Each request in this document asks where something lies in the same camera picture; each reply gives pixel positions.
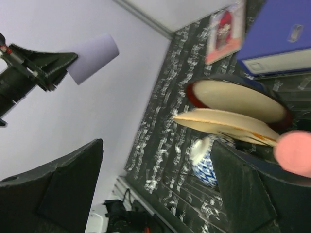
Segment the lavender plastic cup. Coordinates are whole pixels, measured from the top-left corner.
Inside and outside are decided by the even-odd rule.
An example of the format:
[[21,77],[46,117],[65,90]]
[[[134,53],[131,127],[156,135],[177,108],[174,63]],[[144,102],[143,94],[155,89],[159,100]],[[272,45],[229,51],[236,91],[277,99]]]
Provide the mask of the lavender plastic cup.
[[78,55],[75,62],[67,68],[68,74],[77,85],[82,84],[119,55],[117,44],[109,34],[101,34],[81,42],[66,49],[65,52],[74,52]]

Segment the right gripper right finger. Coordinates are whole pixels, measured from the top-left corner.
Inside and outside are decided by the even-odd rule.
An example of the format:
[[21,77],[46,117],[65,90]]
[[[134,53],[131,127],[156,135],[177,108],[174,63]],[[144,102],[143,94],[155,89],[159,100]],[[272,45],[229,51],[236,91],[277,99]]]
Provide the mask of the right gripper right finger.
[[211,159],[231,233],[309,233],[311,180],[223,142]]

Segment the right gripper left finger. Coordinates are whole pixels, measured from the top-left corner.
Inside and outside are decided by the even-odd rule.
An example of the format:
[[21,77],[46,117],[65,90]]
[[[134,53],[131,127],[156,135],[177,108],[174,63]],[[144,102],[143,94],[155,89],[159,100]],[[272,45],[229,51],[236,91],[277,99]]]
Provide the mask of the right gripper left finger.
[[103,158],[103,141],[0,182],[2,233],[83,233]]

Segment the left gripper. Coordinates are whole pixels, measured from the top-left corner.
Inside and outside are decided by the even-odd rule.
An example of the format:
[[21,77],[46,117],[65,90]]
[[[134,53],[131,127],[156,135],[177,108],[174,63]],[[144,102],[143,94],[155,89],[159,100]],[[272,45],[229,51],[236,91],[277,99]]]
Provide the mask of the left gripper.
[[0,116],[6,115],[38,85],[54,91],[78,58],[74,52],[38,52],[6,44],[0,35],[0,58],[7,68],[0,73]]

